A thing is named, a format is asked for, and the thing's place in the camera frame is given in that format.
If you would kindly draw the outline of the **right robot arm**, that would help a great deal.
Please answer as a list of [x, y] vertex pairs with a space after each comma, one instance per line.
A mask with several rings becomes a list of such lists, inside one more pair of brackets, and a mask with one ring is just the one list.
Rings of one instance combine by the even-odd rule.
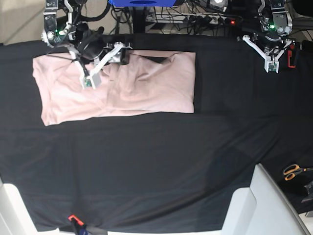
[[88, 26], [89, 22], [99, 21], [108, 14], [110, 2], [97, 17], [82, 15], [85, 4], [84, 0], [45, 1], [42, 41], [52, 50], [66, 47], [78, 68], [82, 87], [96, 89], [101, 84], [102, 68], [108, 63], [128, 64], [132, 47], [130, 43], [106, 43], [102, 38], [103, 27], [91, 30]]

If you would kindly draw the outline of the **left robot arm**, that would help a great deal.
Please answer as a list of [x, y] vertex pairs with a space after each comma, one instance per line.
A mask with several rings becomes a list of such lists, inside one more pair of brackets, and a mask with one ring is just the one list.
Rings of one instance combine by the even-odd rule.
[[241, 30], [248, 34], [237, 37], [263, 58], [267, 73], [279, 72], [279, 59], [285, 52], [288, 67], [294, 67], [290, 61], [296, 42], [290, 38], [293, 25], [285, 3], [285, 0], [262, 0], [255, 21], [241, 23]]

